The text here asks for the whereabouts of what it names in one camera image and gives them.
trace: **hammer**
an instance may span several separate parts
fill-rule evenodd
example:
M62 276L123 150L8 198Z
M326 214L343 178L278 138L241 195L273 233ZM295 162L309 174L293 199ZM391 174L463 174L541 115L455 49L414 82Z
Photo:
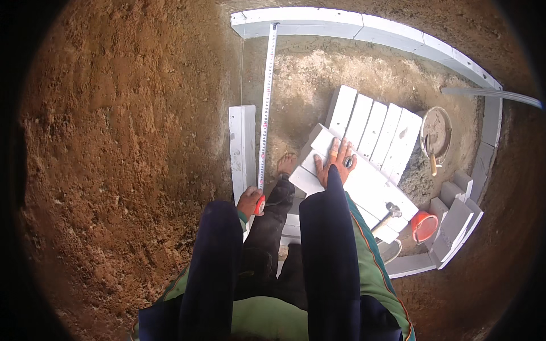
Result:
M397 205L393 204L392 202L387 202L385 207L389 210L389 214L387 214L385 216L385 218L383 218L383 220L381 220L379 222L379 224L377 224L372 229L372 234L373 234L374 231L377 232L380 228L387 225L389 223L389 221L391 221L391 219L402 217L402 211L400 210L400 208Z

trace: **bare foot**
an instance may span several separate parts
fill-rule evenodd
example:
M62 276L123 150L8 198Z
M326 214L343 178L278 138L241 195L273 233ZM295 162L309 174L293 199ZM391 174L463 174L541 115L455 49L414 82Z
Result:
M292 174L294 168L296 167L296 162L298 158L296 154L290 153L286 154L277 162L277 172L279 174L286 173L288 175Z

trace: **hammer head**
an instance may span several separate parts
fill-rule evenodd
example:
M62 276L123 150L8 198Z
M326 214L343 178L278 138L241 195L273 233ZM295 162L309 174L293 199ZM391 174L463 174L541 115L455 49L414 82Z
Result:
M392 202L387 202L385 206L389 210L389 213L392 214L393 217L396 217L396 218L402 217L402 211L397 205L393 204Z

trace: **red bucket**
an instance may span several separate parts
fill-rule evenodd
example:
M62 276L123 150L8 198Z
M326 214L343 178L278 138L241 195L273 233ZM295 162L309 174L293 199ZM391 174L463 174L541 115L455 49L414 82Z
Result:
M419 211L411 218L413 240L420 243L426 241L438 228L438 217L425 211Z

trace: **hand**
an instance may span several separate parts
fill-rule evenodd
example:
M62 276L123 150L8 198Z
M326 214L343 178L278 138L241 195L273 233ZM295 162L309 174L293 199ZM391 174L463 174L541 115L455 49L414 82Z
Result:
M246 219L249 220L250 216L254 214L256 204L264 191L258 189L256 186L248 186L248 188L241 194L241 198L237 203L237 209L246 215ZM264 212L256 214L257 216L263 216Z
M345 184L349 173L357 166L357 156L351 156L353 153L353 144L351 142L347 143L347 138L344 137L341 141L341 148L339 148L338 152L337 149L339 147L339 143L339 139L335 137L328 155L328 161L326 161L326 166L322 164L322 159L320 156L314 156L314 165L317 167L317 177L324 188L326 188L328 185L328 171L330 170L330 166L336 165L337 170L340 173L342 184ZM345 163L347 162L348 158L353 159L353 163L349 168L345 167Z

